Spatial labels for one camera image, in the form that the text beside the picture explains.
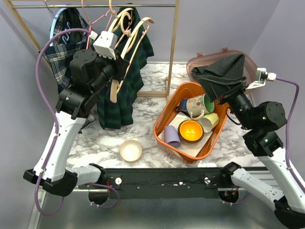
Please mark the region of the wooden hanger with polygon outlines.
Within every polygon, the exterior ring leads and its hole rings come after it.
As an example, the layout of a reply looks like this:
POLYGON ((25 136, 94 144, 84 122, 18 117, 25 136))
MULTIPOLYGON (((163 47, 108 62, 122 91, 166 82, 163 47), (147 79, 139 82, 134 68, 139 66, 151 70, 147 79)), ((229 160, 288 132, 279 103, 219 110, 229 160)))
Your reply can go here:
POLYGON ((107 31, 114 32, 120 27, 123 34, 130 36, 131 31, 129 29, 124 28, 123 22, 124 22, 124 18, 126 18, 126 17, 129 20, 132 19, 130 12, 133 10, 133 8, 125 8, 119 14, 117 14, 117 12, 115 10, 113 10, 113 8, 112 8, 112 0, 109 0, 109 9, 110 9, 111 13, 115 16, 115 19, 112 21, 112 23, 109 26, 109 29, 107 31))
MULTIPOLYGON (((132 53, 132 56, 131 56, 131 58, 130 58, 130 60, 129 60, 129 66, 127 67, 125 77, 126 77, 126 75, 127 75, 127 72, 128 72, 128 70, 129 70, 129 68, 130 68, 130 65, 131 65, 131 63, 132 63, 132 61, 133 61, 133 59, 134 59, 134 56, 135 56, 135 54, 136 54, 136 51, 137 51, 137 49, 138 49, 138 47, 139 47, 139 45, 140 45, 142 39, 144 38, 144 36, 146 35, 147 31, 149 30, 150 24, 154 24, 154 20, 153 20, 152 18, 150 18, 150 17, 144 17, 143 19, 140 20, 140 22, 138 22, 138 23, 136 24, 135 28, 131 31, 131 35, 128 36, 128 40, 127 40, 127 42, 126 42, 126 44, 125 44, 125 46, 124 46, 124 49, 123 49, 123 51, 122 51, 122 53, 121 53, 121 57, 124 59, 126 53, 128 53, 128 52, 132 49, 132 47, 133 47, 133 45, 134 45, 134 43, 135 43, 135 41, 136 41, 136 38, 137 38, 137 36, 138 36, 139 29, 140 29, 140 27, 141 27, 144 23, 146 23, 146 27, 145 27, 144 31, 142 32, 142 35, 141 35, 141 37, 139 38, 139 41, 138 41, 138 43, 136 44, 136 46, 135 46, 135 48, 134 48, 134 51, 133 51, 133 53, 132 53)), ((123 84, 123 81, 125 80, 125 77, 124 77, 124 79, 123 79, 121 82, 118 82, 117 80, 114 80, 114 79, 112 80, 111 92, 110 92, 110 101, 111 101, 112 103, 117 103, 117 94, 118 94, 118 92, 119 92, 120 89, 121 89, 121 86, 122 86, 122 84, 123 84)))

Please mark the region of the dark grey dotted skirt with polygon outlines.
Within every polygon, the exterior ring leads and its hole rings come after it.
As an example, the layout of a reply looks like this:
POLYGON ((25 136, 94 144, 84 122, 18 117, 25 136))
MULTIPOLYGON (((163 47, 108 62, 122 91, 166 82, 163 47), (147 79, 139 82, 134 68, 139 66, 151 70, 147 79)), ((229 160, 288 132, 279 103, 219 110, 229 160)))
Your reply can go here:
POLYGON ((224 57, 208 66, 194 67, 192 77, 202 86, 208 83, 216 86, 245 85, 244 54, 233 54, 224 57))

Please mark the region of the green plaid skirt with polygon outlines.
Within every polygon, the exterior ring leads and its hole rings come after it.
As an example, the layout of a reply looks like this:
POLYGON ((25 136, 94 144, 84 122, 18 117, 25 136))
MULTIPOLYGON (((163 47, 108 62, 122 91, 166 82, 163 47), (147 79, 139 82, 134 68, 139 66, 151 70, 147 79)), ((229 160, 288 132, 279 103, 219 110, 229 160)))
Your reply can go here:
POLYGON ((147 59, 153 56, 152 44, 145 35, 140 41, 127 76, 117 94, 117 102, 110 101, 110 84, 99 92, 97 114, 102 129, 120 129, 122 126, 133 124, 132 104, 137 98, 137 93, 144 86, 140 71, 146 66, 147 59))

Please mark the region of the navy beige plaid skirt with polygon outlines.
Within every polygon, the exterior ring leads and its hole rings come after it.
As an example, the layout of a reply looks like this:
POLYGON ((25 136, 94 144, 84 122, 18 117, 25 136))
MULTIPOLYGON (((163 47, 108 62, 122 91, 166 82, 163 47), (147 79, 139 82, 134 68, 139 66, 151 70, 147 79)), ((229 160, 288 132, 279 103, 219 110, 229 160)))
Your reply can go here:
MULTIPOLYGON (((75 28, 88 30, 89 25, 77 8, 67 8, 59 16, 54 36, 62 31, 75 28)), ((86 49, 87 44, 89 44, 89 49, 93 49, 93 41, 88 42, 87 39, 88 34, 86 33, 69 32, 55 39, 45 51, 44 57, 52 69, 59 93, 70 83, 70 62, 74 54, 79 50, 86 49)))

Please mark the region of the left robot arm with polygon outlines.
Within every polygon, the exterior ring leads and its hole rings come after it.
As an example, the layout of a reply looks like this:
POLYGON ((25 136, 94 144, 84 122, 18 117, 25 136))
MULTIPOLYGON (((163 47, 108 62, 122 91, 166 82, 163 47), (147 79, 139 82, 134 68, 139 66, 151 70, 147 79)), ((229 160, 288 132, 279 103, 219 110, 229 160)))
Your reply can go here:
POLYGON ((24 172, 23 178, 38 184, 50 194, 66 197, 75 187, 91 184, 102 188, 106 170, 94 163, 75 169, 67 168, 71 147, 97 104, 98 93, 112 80, 121 80, 129 65, 118 50, 114 57, 93 50, 77 51, 70 62, 70 84, 59 94, 55 123, 45 150, 36 166, 24 172))

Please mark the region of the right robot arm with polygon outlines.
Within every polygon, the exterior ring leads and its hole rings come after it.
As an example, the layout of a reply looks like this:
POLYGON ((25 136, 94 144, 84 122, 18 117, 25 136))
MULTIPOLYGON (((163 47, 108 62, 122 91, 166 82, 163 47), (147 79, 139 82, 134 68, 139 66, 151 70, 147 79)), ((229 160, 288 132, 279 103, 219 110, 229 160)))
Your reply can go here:
POLYGON ((272 174, 280 190, 251 175, 237 163, 221 169, 220 183, 242 187, 273 210, 276 218, 289 229, 305 227, 305 182, 288 157, 288 145, 283 144, 276 130, 288 125, 281 103, 267 101, 254 107, 245 95, 245 77, 226 79, 204 75, 199 77, 211 102, 228 104, 242 128, 245 145, 272 174))

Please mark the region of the light blue hanger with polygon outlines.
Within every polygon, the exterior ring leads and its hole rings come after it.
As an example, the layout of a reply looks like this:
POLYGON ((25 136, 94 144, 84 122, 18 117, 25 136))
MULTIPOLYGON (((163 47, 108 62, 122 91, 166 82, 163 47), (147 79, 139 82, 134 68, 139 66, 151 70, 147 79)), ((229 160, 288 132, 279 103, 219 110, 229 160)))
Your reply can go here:
POLYGON ((58 12, 55 14, 54 18, 53 18, 53 22, 51 24, 51 29, 50 29, 50 36, 49 39, 51 39, 54 36, 54 30, 55 30, 55 26, 56 23, 59 19, 59 16, 66 10, 67 8, 61 8, 60 10, 58 10, 58 12))

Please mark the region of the floral green-inside mug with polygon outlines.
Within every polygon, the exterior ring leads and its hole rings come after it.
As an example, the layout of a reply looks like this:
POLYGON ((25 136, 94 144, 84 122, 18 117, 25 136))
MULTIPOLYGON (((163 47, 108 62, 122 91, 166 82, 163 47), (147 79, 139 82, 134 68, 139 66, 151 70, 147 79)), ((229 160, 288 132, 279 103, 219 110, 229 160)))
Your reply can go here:
POLYGON ((206 94, 196 96, 187 100, 186 109, 190 118, 197 121, 214 111, 214 102, 210 102, 206 94))

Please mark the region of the pale yellow cup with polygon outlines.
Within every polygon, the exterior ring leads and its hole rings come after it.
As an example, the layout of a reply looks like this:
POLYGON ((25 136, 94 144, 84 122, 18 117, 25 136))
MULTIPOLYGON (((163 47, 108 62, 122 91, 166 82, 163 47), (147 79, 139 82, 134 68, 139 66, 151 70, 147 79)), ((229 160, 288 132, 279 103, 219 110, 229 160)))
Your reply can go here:
POLYGON ((203 131, 209 133, 218 125, 219 116, 216 113, 206 114, 204 117, 199 119, 198 122, 203 127, 203 131))

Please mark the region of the dark blue mug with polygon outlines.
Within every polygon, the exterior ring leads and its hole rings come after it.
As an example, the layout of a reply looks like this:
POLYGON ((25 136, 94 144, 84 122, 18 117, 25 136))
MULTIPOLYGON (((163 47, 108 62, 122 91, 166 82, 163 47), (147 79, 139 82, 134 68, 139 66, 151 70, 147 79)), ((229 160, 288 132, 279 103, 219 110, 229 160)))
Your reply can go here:
POLYGON ((182 112, 183 114, 188 115, 187 101, 188 101, 188 99, 182 99, 180 101, 179 105, 175 108, 175 111, 182 112))

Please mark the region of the orange plastic bin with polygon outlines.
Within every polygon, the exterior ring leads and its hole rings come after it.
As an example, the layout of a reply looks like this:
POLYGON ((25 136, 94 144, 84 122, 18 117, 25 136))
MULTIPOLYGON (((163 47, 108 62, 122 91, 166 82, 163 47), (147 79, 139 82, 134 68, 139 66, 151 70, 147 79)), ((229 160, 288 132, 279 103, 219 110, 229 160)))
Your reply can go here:
POLYGON ((153 126, 153 134, 157 140, 158 147, 168 154, 180 158, 186 163, 194 163, 195 161, 207 158, 211 154, 227 119, 226 109, 228 105, 216 104, 214 112, 217 113, 220 118, 219 124, 212 130, 212 135, 209 138, 204 137, 206 143, 200 147, 200 150, 196 156, 188 155, 186 150, 181 150, 182 146, 175 148, 165 143, 163 141, 163 130, 167 125, 171 125, 173 119, 178 115, 178 112, 175 109, 179 105, 180 101, 182 99, 190 99, 202 94, 204 94, 204 90, 200 84, 193 82, 182 83, 173 93, 172 97, 169 99, 167 105, 153 126))

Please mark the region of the yellow bowl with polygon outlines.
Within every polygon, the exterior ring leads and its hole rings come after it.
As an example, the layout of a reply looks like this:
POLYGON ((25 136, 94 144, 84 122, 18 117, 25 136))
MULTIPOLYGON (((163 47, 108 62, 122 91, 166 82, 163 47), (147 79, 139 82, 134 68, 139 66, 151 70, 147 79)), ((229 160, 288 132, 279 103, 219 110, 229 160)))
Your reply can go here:
POLYGON ((203 139, 203 127, 194 120, 185 120, 178 126, 178 136, 184 142, 196 144, 203 139))

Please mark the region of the lavender cup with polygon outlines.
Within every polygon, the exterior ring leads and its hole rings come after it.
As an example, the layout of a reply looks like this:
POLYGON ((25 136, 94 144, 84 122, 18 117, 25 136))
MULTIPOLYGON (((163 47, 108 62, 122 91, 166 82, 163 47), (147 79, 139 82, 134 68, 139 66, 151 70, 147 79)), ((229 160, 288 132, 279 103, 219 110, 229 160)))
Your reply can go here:
POLYGON ((178 148, 181 145, 177 130, 173 125, 168 125, 165 127, 164 142, 174 148, 178 148))

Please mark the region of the wooden clothes rack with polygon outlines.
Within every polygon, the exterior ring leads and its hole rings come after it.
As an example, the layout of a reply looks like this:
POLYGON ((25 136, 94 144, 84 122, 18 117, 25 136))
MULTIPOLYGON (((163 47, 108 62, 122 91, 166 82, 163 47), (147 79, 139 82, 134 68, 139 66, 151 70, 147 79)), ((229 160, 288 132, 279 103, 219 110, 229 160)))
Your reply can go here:
POLYGON ((140 91, 137 93, 138 97, 168 97, 170 94, 171 78, 172 78, 172 69, 173 69, 173 60, 174 60, 174 51, 175 51, 175 42, 176 34, 178 28, 178 17, 180 10, 180 1, 176 0, 174 4, 112 4, 111 1, 107 4, 83 4, 83 1, 79 1, 79 5, 72 4, 72 0, 63 1, 63 4, 59 4, 57 0, 54 1, 54 4, 48 4, 45 0, 43 5, 15 5, 12 0, 5 0, 3 3, 10 10, 11 14, 15 17, 16 22, 20 25, 22 30, 25 32, 33 46, 36 50, 41 49, 41 45, 37 41, 36 37, 33 35, 29 29, 27 23, 23 17, 19 14, 18 9, 52 9, 52 8, 110 8, 111 12, 114 12, 113 8, 120 7, 149 7, 149 8, 174 8, 173 16, 173 29, 172 29, 172 39, 171 39, 171 49, 170 49, 170 60, 169 60, 169 70, 168 76, 165 79, 166 90, 165 91, 140 91))

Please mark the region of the white bowl on table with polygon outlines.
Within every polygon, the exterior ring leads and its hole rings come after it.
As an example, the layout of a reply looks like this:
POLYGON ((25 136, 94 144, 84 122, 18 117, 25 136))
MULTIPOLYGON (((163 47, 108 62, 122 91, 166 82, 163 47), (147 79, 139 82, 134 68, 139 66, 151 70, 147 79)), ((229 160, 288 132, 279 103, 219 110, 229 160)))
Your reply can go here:
POLYGON ((120 156, 124 161, 135 162, 142 156, 142 145, 136 140, 126 140, 120 147, 120 156))

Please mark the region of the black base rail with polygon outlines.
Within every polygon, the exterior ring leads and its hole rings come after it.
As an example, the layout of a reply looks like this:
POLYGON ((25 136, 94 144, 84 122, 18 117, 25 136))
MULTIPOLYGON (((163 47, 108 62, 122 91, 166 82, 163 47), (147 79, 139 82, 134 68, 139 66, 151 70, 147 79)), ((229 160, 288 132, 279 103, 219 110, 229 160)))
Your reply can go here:
POLYGON ((218 198, 233 188, 219 167, 193 168, 108 168, 107 183, 121 199, 218 198))

